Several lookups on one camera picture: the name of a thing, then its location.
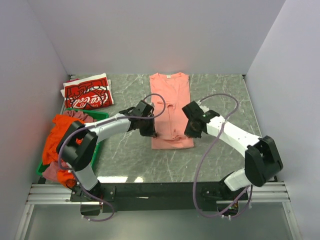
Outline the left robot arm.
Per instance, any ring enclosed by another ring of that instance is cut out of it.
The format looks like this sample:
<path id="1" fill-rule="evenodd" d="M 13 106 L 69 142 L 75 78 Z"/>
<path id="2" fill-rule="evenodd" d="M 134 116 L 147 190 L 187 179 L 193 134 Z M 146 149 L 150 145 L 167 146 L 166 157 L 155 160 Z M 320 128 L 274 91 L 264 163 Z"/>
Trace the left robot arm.
<path id="1" fill-rule="evenodd" d="M 83 188 L 82 195 L 88 201 L 94 201 L 103 194 L 101 183 L 91 166 L 96 145 L 114 135 L 134 130 L 139 130 L 143 137 L 155 138 L 154 110 L 152 105 L 141 100 L 137 106 L 103 120 L 90 123 L 77 120 L 71 123 L 56 151 L 58 159 L 66 163 L 67 170 Z"/>

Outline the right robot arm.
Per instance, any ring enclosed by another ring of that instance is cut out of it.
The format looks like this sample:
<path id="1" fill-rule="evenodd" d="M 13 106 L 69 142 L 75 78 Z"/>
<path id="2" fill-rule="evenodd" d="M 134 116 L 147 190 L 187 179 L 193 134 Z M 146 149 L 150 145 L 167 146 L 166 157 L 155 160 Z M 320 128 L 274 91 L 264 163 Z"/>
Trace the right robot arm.
<path id="1" fill-rule="evenodd" d="M 244 167 L 226 175 L 200 194 L 216 201 L 237 198 L 249 186 L 262 187 L 283 169 L 283 162 L 274 139 L 260 137 L 228 122 L 219 113 L 203 111 L 192 101 L 182 108 L 188 122 L 184 134 L 200 138 L 202 133 L 216 137 L 235 149 L 244 158 Z"/>

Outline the pink t-shirt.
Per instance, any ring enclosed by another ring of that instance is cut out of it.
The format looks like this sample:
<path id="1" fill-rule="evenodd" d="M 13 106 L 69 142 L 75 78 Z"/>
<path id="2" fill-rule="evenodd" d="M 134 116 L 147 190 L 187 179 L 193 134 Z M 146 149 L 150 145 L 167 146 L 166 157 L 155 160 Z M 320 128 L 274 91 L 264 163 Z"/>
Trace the pink t-shirt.
<path id="1" fill-rule="evenodd" d="M 188 119 L 182 108 L 191 102 L 189 76 L 155 73 L 149 76 L 151 102 L 154 105 L 156 138 L 151 139 L 153 150 L 189 149 L 193 139 L 184 132 Z"/>

